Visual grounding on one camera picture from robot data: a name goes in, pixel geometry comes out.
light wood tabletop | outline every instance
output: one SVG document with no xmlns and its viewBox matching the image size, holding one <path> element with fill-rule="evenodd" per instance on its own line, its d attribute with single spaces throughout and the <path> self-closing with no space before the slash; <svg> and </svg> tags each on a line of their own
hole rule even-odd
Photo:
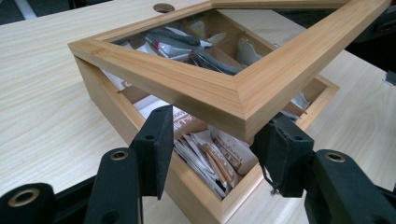
<svg viewBox="0 0 396 224">
<path fill-rule="evenodd" d="M 204 1 L 166 2 L 178 9 Z M 154 3 L 115 0 L 0 26 L 0 195 L 36 182 L 67 189 L 95 175 L 104 153 L 127 146 L 90 99 L 67 44 L 156 16 Z M 221 12 L 278 45 L 304 31 L 271 10 Z M 320 74 L 340 90 L 307 128 L 315 150 L 345 152 L 393 189 L 396 88 L 383 81 L 386 72 L 343 51 Z M 261 182 L 229 223 L 307 223 L 303 199 L 270 189 Z M 189 223 L 166 193 L 143 203 L 146 223 Z"/>
</svg>

